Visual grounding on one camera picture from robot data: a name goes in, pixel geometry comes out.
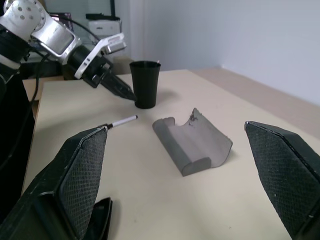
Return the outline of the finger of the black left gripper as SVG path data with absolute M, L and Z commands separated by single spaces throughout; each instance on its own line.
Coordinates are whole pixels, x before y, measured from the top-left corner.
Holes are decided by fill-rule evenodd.
M 114 74 L 109 75 L 108 89 L 110 92 L 120 98 L 136 99 L 136 96 L 131 87 Z
M 131 87 L 122 80 L 104 79 L 101 81 L 101 85 L 115 96 L 134 102 L 137 100 Z

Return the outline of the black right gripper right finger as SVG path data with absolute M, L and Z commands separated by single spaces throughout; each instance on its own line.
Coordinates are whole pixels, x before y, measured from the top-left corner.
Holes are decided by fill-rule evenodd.
M 320 155 L 298 134 L 244 124 L 260 182 L 292 240 L 320 240 Z

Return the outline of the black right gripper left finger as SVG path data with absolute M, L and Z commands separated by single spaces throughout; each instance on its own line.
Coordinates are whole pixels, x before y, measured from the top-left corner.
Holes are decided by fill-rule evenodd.
M 0 240 L 82 240 L 99 191 L 106 127 L 68 138 L 0 225 Z

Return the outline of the black plastic cup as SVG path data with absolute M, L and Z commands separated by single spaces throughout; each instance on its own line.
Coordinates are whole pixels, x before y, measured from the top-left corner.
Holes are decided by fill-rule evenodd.
M 139 109 L 151 109 L 156 105 L 158 79 L 161 64 L 155 61 L 133 61 L 129 64 L 135 106 Z

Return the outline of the grey open glasses case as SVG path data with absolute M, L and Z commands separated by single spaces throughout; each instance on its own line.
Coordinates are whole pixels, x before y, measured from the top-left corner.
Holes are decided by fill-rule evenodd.
M 222 166 L 233 146 L 232 140 L 197 108 L 183 125 L 167 117 L 156 120 L 152 128 L 184 177 Z

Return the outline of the white marker with black cap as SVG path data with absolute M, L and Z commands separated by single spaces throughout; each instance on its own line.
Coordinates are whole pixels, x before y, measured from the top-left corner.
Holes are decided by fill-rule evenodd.
M 105 124 L 99 125 L 98 127 L 99 128 L 106 127 L 108 130 L 110 130 L 112 128 L 118 127 L 120 125 L 129 123 L 129 122 L 137 120 L 137 119 L 138 119 L 137 115 L 132 115 L 130 117 L 127 117 L 127 118 L 124 118 L 124 119 L 121 119 L 121 120 L 118 120 L 118 121 L 115 121 L 112 123 L 105 123 Z

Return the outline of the white printer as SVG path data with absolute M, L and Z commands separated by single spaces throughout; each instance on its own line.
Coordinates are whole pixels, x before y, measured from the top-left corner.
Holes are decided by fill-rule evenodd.
M 121 20 L 90 20 L 89 30 L 100 39 L 107 38 L 122 32 Z

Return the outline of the black device on printer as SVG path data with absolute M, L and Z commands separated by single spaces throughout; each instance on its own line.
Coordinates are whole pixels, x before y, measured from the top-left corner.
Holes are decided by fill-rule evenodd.
M 121 19 L 115 15 L 104 15 L 102 13 L 86 13 L 85 18 L 90 21 L 108 20 L 120 21 Z

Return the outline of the light wooden side table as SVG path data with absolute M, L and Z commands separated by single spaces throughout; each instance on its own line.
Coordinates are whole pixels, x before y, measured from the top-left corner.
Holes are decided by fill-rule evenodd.
M 37 94 L 34 98 L 34 101 L 42 101 L 42 99 L 48 99 L 49 96 L 56 93 L 58 91 L 58 87 L 63 85 L 63 82 L 66 80 L 62 75 L 60 76 L 52 76 L 52 77 L 40 77 L 38 81 L 38 90 Z M 35 90 L 36 90 L 36 79 L 30 78 L 22 81 L 28 100 L 31 101 L 33 99 Z

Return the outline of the dark robot torso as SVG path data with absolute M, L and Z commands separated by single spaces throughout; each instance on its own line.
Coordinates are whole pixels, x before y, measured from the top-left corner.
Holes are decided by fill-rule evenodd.
M 0 99 L 0 224 L 21 196 L 34 125 L 23 78 L 15 75 Z

